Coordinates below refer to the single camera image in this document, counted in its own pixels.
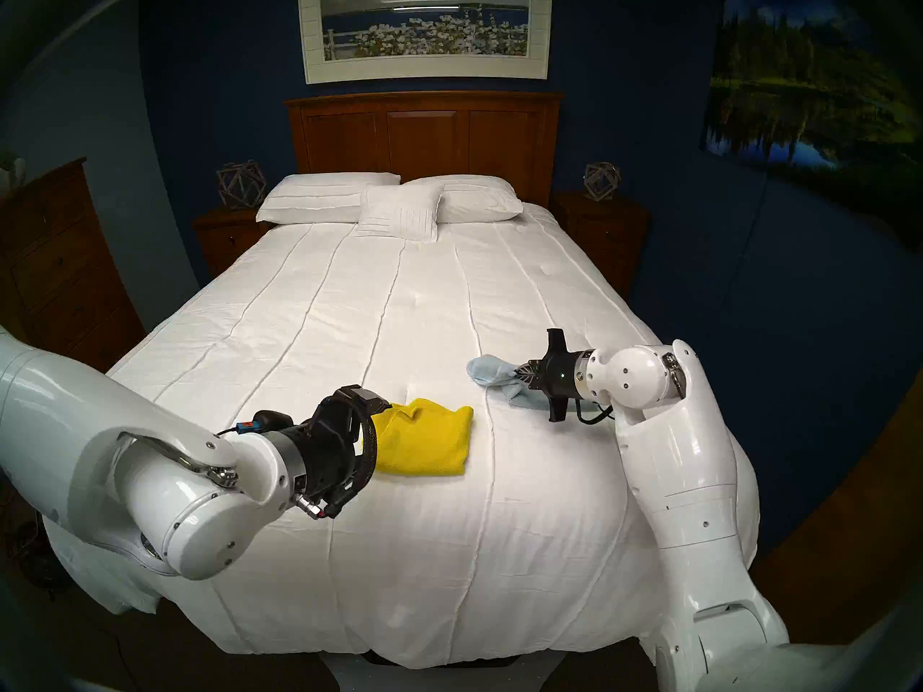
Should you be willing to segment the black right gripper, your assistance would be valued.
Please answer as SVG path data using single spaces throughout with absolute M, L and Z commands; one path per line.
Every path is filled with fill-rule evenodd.
M 527 361 L 514 368 L 514 376 L 524 387 L 540 390 L 549 405 L 549 422 L 563 422 L 566 419 L 569 403 L 575 403 L 575 412 L 581 422 L 591 422 L 582 417 L 580 401 L 583 397 L 578 392 L 577 372 L 582 360 L 591 354 L 591 350 L 568 351 L 564 332 L 561 328 L 549 328 L 548 348 L 539 361 Z

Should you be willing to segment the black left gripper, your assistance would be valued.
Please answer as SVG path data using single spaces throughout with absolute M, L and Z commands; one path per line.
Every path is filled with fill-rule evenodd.
M 290 475 L 292 499 L 353 499 L 370 482 L 377 463 L 372 417 L 391 408 L 359 385 L 340 387 L 313 416 L 287 430 L 303 473 Z

